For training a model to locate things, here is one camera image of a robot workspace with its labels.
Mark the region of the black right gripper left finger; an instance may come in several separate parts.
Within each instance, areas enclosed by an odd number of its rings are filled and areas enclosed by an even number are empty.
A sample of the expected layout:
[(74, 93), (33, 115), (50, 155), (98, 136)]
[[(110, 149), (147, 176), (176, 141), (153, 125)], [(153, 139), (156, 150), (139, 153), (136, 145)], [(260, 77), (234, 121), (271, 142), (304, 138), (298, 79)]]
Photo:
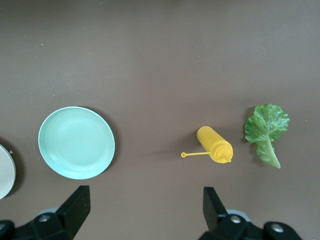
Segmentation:
[(90, 187), (79, 186), (57, 209), (47, 210), (28, 223), (15, 227), (0, 221), (2, 240), (73, 240), (91, 210)]

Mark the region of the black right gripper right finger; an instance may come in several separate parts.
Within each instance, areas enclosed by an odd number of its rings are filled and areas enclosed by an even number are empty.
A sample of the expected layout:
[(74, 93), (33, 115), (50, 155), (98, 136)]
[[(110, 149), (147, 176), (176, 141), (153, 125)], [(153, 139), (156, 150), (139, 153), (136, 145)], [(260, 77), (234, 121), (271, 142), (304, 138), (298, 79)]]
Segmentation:
[(240, 210), (226, 209), (213, 187), (203, 188), (202, 211), (208, 231), (201, 240), (299, 240), (300, 236), (283, 222), (269, 221), (255, 226)]

